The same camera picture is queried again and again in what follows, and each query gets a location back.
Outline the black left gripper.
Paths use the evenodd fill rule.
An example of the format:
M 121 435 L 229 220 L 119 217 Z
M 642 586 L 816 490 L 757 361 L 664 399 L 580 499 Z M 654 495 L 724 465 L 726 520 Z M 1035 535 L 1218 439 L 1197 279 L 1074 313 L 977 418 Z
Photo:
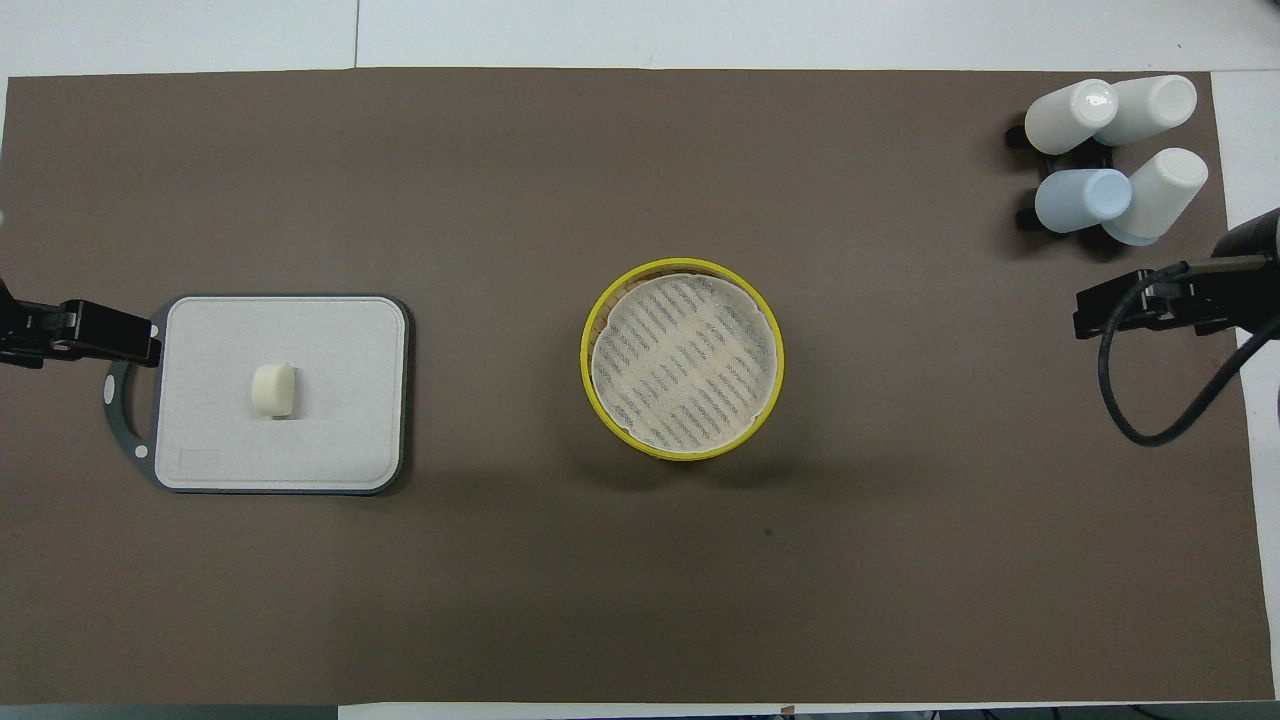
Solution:
M 60 359 L 156 368 L 163 343 L 150 319 L 83 299 L 60 305 Z

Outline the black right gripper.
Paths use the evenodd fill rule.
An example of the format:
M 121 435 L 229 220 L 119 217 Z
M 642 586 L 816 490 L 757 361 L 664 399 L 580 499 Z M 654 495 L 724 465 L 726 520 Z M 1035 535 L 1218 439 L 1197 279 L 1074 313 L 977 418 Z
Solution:
M 1242 323 L 1242 307 L 1226 273 L 1190 272 L 1152 281 L 1156 270 L 1139 269 L 1094 284 L 1075 295 L 1074 336 L 1103 334 L 1116 306 L 1135 286 L 1144 288 L 1121 310 L 1116 331 L 1170 331 L 1192 327 L 1207 336 Z

